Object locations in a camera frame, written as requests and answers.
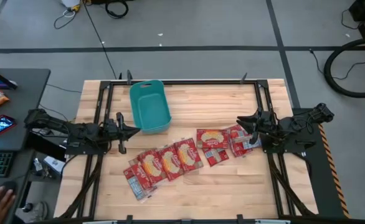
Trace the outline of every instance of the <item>coiled black cable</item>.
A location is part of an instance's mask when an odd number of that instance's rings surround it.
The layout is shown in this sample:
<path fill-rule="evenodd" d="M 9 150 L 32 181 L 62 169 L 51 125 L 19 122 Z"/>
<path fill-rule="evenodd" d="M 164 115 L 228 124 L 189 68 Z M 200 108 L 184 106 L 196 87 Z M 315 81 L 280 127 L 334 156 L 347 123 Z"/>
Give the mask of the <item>coiled black cable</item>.
<path fill-rule="evenodd" d="M 108 9 L 108 6 L 109 6 L 110 3 L 121 3 L 125 7 L 125 12 L 123 14 L 120 14 L 120 15 L 114 13 L 113 11 Z M 106 10 L 108 16 L 110 16 L 114 19 L 121 19 L 121 18 L 123 18 L 127 15 L 128 5 L 127 5 L 126 1 L 124 1 L 124 0 L 107 0 L 106 3 L 105 3 L 105 10 Z"/>
<path fill-rule="evenodd" d="M 345 95 L 345 96 L 350 96 L 353 98 L 365 98 L 365 92 L 364 93 L 358 93 L 358 92 L 353 92 L 353 91 L 348 91 L 344 88 L 342 88 L 341 86 L 339 86 L 335 80 L 334 77 L 331 74 L 331 67 L 332 67 L 332 63 L 333 61 L 336 59 L 336 57 L 341 54 L 342 52 L 344 52 L 345 50 L 351 49 L 355 46 L 359 46 L 361 44 L 365 44 L 365 39 L 359 39 L 359 40 L 355 40 L 352 42 L 349 42 L 347 44 L 344 44 L 341 48 L 339 48 L 338 50 L 335 50 L 326 60 L 325 62 L 325 66 L 324 66 L 324 77 L 325 80 L 327 82 L 327 84 L 336 92 Z"/>

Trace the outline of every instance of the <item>floor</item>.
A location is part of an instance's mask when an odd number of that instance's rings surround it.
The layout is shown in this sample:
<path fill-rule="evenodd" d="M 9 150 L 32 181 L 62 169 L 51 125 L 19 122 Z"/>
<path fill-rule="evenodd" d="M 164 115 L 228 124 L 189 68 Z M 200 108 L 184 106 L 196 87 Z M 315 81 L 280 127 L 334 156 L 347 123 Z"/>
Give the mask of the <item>floor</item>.
<path fill-rule="evenodd" d="M 284 78 L 294 107 L 326 103 L 336 115 L 325 130 L 349 212 L 365 219 L 365 99 L 333 92 L 308 51 L 314 48 L 323 68 L 331 46 L 361 38 L 340 23 L 341 12 L 352 3 L 134 0 L 119 20 L 101 6 L 88 11 L 116 74 L 129 69 L 136 79 L 240 78 L 247 72 L 248 78 Z M 64 10 L 59 0 L 0 1 L 0 67 L 49 68 L 49 83 L 70 90 L 81 90 L 84 80 L 112 79 L 84 8 L 63 29 L 52 27 Z M 356 25 L 348 13 L 344 23 Z M 365 52 L 345 52 L 333 73 L 343 77 L 353 63 L 363 61 Z M 349 77 L 343 86 L 365 90 L 365 65 Z M 41 104 L 73 119 L 79 99 L 79 94 L 48 86 Z M 29 200 L 43 198 L 53 211 L 57 187 L 38 183 Z"/>

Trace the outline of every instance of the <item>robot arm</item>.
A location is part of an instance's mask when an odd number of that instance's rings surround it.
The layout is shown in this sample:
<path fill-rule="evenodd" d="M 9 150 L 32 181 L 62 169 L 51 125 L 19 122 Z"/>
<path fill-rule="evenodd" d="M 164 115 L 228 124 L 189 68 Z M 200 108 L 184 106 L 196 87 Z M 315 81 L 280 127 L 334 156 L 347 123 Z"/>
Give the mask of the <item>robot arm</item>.
<path fill-rule="evenodd" d="M 72 124 L 49 116 L 43 109 L 29 110 L 25 118 L 25 127 L 49 128 L 68 135 L 67 151 L 72 154 L 106 154 L 109 148 L 102 146 L 119 140 L 119 151 L 126 154 L 124 141 L 134 136 L 140 128 L 129 127 L 124 123 L 123 115 L 116 114 L 117 124 L 113 119 L 106 120 L 102 126 L 94 123 Z"/>

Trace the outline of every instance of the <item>black metal frame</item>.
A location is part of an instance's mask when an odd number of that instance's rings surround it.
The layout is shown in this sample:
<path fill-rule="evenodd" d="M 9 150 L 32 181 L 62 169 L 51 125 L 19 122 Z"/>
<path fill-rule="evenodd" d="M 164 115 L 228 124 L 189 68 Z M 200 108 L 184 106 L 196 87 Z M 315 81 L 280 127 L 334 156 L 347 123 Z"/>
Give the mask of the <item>black metal frame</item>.
<path fill-rule="evenodd" d="M 100 89 L 99 89 L 99 93 L 98 93 L 97 107 L 95 110 L 95 116 L 94 116 L 94 121 L 93 121 L 94 123 L 98 124 L 98 122 L 99 122 L 100 112 L 101 112 L 101 108 L 102 108 L 103 95 L 104 95 L 104 92 L 106 89 L 108 90 L 108 98 L 107 98 L 107 103 L 105 106 L 104 120 L 108 119 L 109 115 L 110 115 L 113 88 L 115 86 L 133 85 L 135 83 L 144 81 L 144 80 L 131 80 L 130 78 L 128 80 L 101 81 Z M 265 93 L 266 103 L 267 103 L 267 109 L 269 111 L 273 111 L 270 91 L 268 89 L 268 81 L 267 80 L 245 80 L 244 78 L 241 80 L 239 80 L 239 79 L 233 79 L 233 80 L 228 80 L 228 79 L 223 79 L 223 80 L 162 80 L 162 82 L 164 85 L 253 85 L 254 89 L 255 89 L 258 107 L 264 109 L 262 97 L 261 97 L 261 93 L 260 93 L 260 88 L 263 88 L 264 93 Z M 87 156 L 82 185 L 86 184 L 88 176 L 90 175 L 92 159 L 93 159 L 92 155 Z M 268 159 L 269 165 L 271 162 L 274 163 L 273 154 L 267 154 L 267 159 Z M 283 159 L 283 154 L 278 154 L 278 161 L 280 164 L 281 174 L 282 174 L 283 178 L 288 182 L 288 175 L 287 175 L 285 161 Z M 99 162 L 100 165 L 102 166 L 103 156 L 98 156 L 97 162 Z M 272 180 L 273 192 L 274 192 L 274 196 L 275 196 L 275 205 L 277 208 L 278 217 L 282 217 L 282 216 L 284 216 L 284 212 L 283 212 L 283 207 L 282 207 L 281 195 L 280 195 L 280 191 L 279 191 L 279 187 L 278 187 L 278 181 L 275 178 L 275 176 L 271 173 L 271 171 L 270 171 L 270 176 L 271 176 L 271 180 Z M 95 207 L 97 205 L 99 182 L 100 182 L 100 175 L 98 175 L 98 177 L 95 179 L 94 184 L 93 184 L 92 199 L 90 202 L 90 209 L 89 209 L 90 212 L 88 215 L 88 217 L 92 218 L 92 219 L 94 218 Z M 287 195 L 287 202 L 288 202 L 289 214 L 292 216 L 295 216 L 296 215 L 295 207 L 288 195 Z M 84 206 L 85 206 L 85 201 L 82 200 L 82 202 L 78 208 L 78 211 L 77 211 L 77 218 L 83 217 Z M 126 222 L 126 223 L 131 223 L 131 221 L 132 221 L 132 216 L 130 216 L 130 215 L 127 216 L 126 220 L 118 220 L 118 222 Z M 199 222 L 200 223 L 237 223 L 237 222 L 238 223 L 247 223 L 247 222 L 251 222 L 252 223 L 254 220 L 253 219 L 246 220 L 246 219 L 243 219 L 242 215 L 237 215 L 237 219 L 231 219 L 231 220 L 140 220 L 140 223 L 141 222 L 142 223 L 171 223 L 171 222 L 183 222 L 183 221 L 185 221 L 186 223 L 192 223 L 192 222 L 195 222 L 195 223 L 196 222 L 198 222 L 198 223 Z"/>

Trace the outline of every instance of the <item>black desk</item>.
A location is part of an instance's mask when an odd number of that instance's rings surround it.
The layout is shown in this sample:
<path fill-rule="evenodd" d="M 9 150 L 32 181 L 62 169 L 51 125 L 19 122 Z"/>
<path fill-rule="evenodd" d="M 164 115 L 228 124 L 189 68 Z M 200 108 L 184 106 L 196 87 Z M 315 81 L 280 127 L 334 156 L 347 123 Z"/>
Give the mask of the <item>black desk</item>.
<path fill-rule="evenodd" d="M 50 76 L 48 69 L 0 69 L 0 74 L 17 82 L 17 90 L 5 90 L 10 101 L 0 106 L 0 115 L 5 114 L 16 119 L 17 126 L 0 135 L 0 151 L 17 151 L 8 178 L 0 178 L 0 185 L 7 180 L 16 178 L 16 201 L 11 207 L 4 223 L 11 223 L 21 202 L 24 200 L 25 189 L 29 185 L 28 171 L 35 155 L 33 149 L 24 149 L 27 130 L 23 120 L 29 109 L 36 109 Z"/>

